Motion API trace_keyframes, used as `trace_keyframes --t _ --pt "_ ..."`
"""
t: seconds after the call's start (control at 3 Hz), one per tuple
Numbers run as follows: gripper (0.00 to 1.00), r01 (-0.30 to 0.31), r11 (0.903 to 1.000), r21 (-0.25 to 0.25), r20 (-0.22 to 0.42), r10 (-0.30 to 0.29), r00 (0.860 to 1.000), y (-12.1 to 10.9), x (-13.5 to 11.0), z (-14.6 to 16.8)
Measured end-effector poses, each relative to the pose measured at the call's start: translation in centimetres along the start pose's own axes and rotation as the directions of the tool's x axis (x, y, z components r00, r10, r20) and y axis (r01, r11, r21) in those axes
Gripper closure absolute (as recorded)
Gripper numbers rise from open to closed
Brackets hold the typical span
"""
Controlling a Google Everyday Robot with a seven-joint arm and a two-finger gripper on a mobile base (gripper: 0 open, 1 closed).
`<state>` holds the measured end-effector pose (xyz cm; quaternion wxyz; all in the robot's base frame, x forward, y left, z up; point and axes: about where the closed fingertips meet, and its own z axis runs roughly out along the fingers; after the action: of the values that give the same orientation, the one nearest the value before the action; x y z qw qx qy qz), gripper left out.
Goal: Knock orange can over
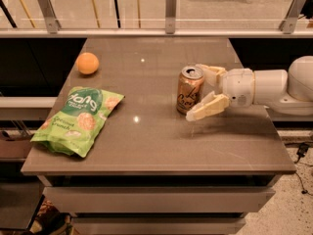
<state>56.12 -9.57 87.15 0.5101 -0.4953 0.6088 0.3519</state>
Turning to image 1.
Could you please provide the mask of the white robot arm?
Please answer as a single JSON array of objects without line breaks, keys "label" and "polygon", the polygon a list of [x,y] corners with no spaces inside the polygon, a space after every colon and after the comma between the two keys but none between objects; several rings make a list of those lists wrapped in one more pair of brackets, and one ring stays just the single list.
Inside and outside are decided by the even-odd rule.
[{"label": "white robot arm", "polygon": [[213,90],[187,111],[187,121],[214,116],[229,107],[251,105],[287,115],[313,114],[312,56],[297,58],[288,70],[226,70],[206,65],[199,68]]}]

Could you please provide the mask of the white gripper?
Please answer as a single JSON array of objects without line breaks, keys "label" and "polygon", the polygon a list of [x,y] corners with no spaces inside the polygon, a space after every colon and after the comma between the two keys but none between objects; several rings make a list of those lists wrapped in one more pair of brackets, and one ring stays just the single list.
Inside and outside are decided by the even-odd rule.
[{"label": "white gripper", "polygon": [[[205,81],[215,86],[226,72],[225,68],[197,64]],[[254,73],[250,69],[232,69],[222,76],[222,93],[208,93],[186,114],[187,121],[197,121],[222,113],[226,108],[249,107],[254,97]]]}]

